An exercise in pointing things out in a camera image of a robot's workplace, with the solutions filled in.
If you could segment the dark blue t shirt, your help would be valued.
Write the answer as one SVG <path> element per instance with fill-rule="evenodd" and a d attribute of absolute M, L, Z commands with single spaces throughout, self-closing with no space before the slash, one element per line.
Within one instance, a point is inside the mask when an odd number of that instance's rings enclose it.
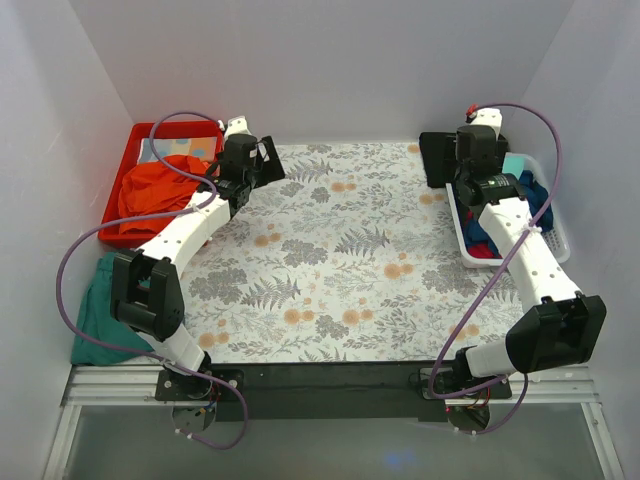
<path fill-rule="evenodd" d="M 526 193 L 527 201 L 529 203 L 529 209 L 532 216 L 536 216 L 538 211 L 543 206 L 544 202 L 548 198 L 548 191 L 535 179 L 534 173 L 531 170 L 524 170 L 519 178 L 519 183 Z M 461 216 L 461 225 L 463 228 L 464 221 L 469 210 L 466 214 Z M 544 214 L 540 217 L 536 225 L 542 230 L 543 233 L 549 232 L 554 227 L 554 216 L 552 209 L 548 207 Z"/>

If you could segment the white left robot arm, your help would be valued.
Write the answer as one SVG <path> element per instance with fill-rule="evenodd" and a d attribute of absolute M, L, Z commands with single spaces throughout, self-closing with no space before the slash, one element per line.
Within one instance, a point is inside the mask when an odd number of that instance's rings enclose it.
<path fill-rule="evenodd" d="M 211 392 L 213 377 L 211 360 L 184 325 L 179 277 L 255 189 L 285 177 L 272 138 L 252 135 L 244 116 L 230 119 L 223 131 L 222 150 L 190 196 L 189 211 L 141 247 L 117 253 L 113 264 L 111 315 L 179 374 L 178 387 L 193 400 Z"/>

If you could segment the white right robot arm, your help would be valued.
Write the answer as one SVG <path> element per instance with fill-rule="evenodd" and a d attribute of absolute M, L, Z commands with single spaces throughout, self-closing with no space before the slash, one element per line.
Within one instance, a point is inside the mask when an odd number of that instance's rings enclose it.
<path fill-rule="evenodd" d="M 518 179 L 500 165 L 501 107 L 471 106 L 456 132 L 455 201 L 478 221 L 502 258 L 460 322 L 470 320 L 503 273 L 513 278 L 524 314 L 503 339 L 459 350 L 447 372 L 440 370 L 444 358 L 437 357 L 427 383 L 432 398 L 471 398 L 514 373 L 584 364 L 607 314 L 601 297 L 585 294 L 546 243 L 538 221 L 551 203 L 531 213 Z"/>

